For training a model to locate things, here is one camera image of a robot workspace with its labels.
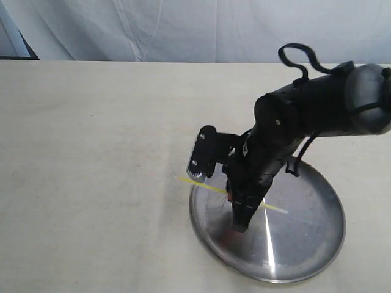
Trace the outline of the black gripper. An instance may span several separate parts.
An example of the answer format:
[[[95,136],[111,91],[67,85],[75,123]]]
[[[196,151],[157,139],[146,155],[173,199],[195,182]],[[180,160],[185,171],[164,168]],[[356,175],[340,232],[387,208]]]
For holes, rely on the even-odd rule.
[[[232,204],[233,230],[247,231],[274,177],[300,143],[300,137],[268,136],[257,126],[241,136],[235,152],[224,166],[228,200]]]

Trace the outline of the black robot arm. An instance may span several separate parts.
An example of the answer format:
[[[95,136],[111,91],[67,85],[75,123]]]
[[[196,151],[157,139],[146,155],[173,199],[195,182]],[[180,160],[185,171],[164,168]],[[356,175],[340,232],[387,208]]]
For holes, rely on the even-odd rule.
[[[224,171],[235,231],[245,232],[274,177],[299,164],[318,137],[390,130],[390,69],[375,64],[287,85],[255,102],[255,123],[235,145]]]

